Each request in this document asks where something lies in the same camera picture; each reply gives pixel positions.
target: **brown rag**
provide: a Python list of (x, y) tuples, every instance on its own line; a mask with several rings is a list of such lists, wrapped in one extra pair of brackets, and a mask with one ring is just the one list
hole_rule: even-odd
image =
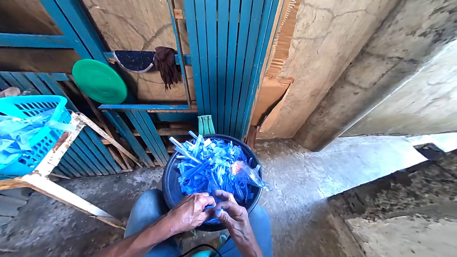
[(180, 80), (180, 66), (176, 64), (173, 48), (159, 46), (155, 48), (154, 67), (160, 72), (160, 77), (165, 83), (165, 90), (171, 89), (173, 83)]

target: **plastic bag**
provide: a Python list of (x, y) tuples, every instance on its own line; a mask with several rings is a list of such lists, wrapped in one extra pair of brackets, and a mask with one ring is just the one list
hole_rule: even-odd
[(50, 120), (54, 109), (47, 110), (29, 118), (0, 116), (0, 164), (9, 164), (24, 151), (32, 149), (30, 139), (41, 128), (49, 127), (73, 132), (76, 127)]

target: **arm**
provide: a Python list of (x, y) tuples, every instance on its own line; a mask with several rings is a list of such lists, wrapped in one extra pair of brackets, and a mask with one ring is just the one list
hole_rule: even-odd
[(243, 257), (263, 257), (249, 223), (246, 208), (239, 206), (231, 193), (216, 190), (214, 194), (224, 201), (213, 208), (215, 216), (227, 227), (241, 255)]
[(138, 257), (146, 255), (154, 246), (165, 239), (194, 229), (213, 215), (214, 198), (208, 193), (195, 193), (185, 196), (177, 206), (145, 229), (128, 236), (101, 250), (94, 257)]

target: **person's left hand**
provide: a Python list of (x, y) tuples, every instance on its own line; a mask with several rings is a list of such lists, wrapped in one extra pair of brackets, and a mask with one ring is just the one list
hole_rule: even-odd
[(179, 234), (200, 226), (203, 221), (213, 216), (213, 209), (207, 205), (216, 205), (214, 198), (208, 193), (193, 193), (186, 195), (170, 212), (165, 216), (171, 222), (173, 234)]

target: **black cable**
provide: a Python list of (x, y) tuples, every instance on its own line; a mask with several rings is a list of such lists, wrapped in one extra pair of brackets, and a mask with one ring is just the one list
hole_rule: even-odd
[(216, 248), (214, 248), (212, 245), (209, 245), (209, 244), (201, 244), (201, 245), (198, 245), (198, 246), (196, 246), (196, 247), (194, 247), (194, 248), (188, 250), (187, 252), (185, 252), (185, 253), (179, 255), (178, 257), (184, 257), (184, 256), (188, 255), (191, 251), (193, 251), (193, 250), (195, 250), (195, 249), (197, 249), (197, 248), (199, 248), (199, 247), (203, 247), (203, 246), (206, 246), (206, 247), (209, 247), (209, 248), (213, 249), (213, 250), (219, 255), (219, 257), (222, 257), (222, 254), (221, 254)]

